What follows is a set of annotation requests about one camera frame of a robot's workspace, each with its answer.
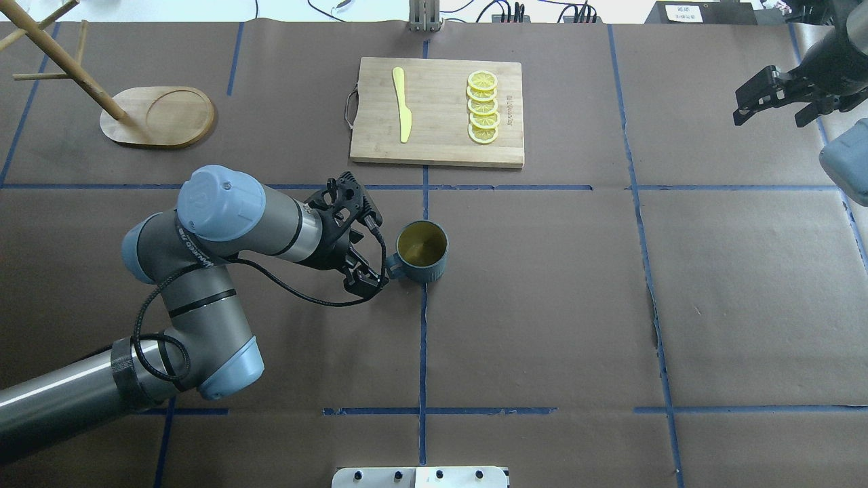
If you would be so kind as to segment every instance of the blue mug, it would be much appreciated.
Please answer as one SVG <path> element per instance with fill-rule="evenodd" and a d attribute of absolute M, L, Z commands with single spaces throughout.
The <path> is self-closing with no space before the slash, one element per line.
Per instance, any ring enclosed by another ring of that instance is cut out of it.
<path fill-rule="evenodd" d="M 390 278 L 431 283 L 446 271 L 449 237 L 432 221 L 415 221 L 404 226 L 395 247 L 398 251 L 386 259 Z"/>

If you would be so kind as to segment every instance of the wooden stand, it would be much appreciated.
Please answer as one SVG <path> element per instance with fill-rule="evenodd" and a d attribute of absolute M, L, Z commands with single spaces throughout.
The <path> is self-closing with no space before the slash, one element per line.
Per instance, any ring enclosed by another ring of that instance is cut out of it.
<path fill-rule="evenodd" d="M 75 59 L 43 31 L 78 3 L 79 0 L 68 0 L 36 23 L 15 0 L 0 0 L 0 12 L 18 27 L 0 40 L 0 50 L 26 35 L 63 70 L 63 73 L 14 75 L 14 79 L 72 79 L 102 107 L 100 127 L 112 141 L 142 148 L 184 148 L 199 141 L 214 125 L 214 105 L 204 93 L 190 87 L 140 87 L 124 90 L 113 98 L 82 68 L 86 21 L 82 22 Z"/>

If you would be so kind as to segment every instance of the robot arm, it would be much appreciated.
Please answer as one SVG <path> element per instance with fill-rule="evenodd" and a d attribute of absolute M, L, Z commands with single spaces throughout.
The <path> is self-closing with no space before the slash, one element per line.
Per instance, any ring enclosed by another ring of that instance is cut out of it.
<path fill-rule="evenodd" d="M 172 326 L 137 330 L 107 351 L 0 391 L 0 464 L 191 388 L 219 399 L 252 384 L 264 365 L 224 265 L 250 250 L 335 269 L 345 289 L 366 300 L 387 279 L 353 248 L 362 237 L 350 228 L 355 221 L 385 253 L 382 218 L 350 173 L 301 202 L 220 166 L 194 172 L 177 209 L 151 215 L 122 244 L 133 275 L 160 283 Z"/>
<path fill-rule="evenodd" d="M 848 112 L 868 98 L 868 3 L 830 0 L 834 30 L 806 53 L 802 63 L 788 72 L 766 66 L 735 92 L 739 107 L 735 125 L 757 112 L 807 102 L 796 114 L 804 127 L 834 110 Z"/>
<path fill-rule="evenodd" d="M 784 73 L 766 66 L 735 92 L 735 125 L 757 112 L 807 102 L 796 113 L 804 127 L 820 115 L 849 112 L 868 98 L 868 2 L 829 0 L 834 30 L 814 44 L 802 63 Z M 868 119 L 829 142 L 819 154 L 829 178 L 859 205 L 868 207 Z"/>

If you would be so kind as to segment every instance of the metal bracket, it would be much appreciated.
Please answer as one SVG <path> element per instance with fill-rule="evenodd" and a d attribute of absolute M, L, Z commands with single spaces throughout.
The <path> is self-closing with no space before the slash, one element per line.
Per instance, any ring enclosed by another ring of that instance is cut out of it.
<path fill-rule="evenodd" d="M 440 0 L 410 0 L 410 30 L 437 32 L 443 26 Z"/>
<path fill-rule="evenodd" d="M 510 470 L 496 466 L 342 468 L 332 488 L 510 488 Z"/>

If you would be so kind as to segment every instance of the bamboo cutting board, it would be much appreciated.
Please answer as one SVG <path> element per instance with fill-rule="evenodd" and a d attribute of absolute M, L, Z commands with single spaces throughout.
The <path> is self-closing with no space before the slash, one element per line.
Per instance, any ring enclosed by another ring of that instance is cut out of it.
<path fill-rule="evenodd" d="M 404 93 L 413 125 L 400 141 L 398 98 L 391 71 L 404 69 Z M 467 134 L 467 76 L 486 69 L 497 76 L 499 136 L 477 144 Z M 493 61 L 363 57 L 358 70 L 358 112 L 350 160 L 486 168 L 524 166 L 522 65 Z"/>

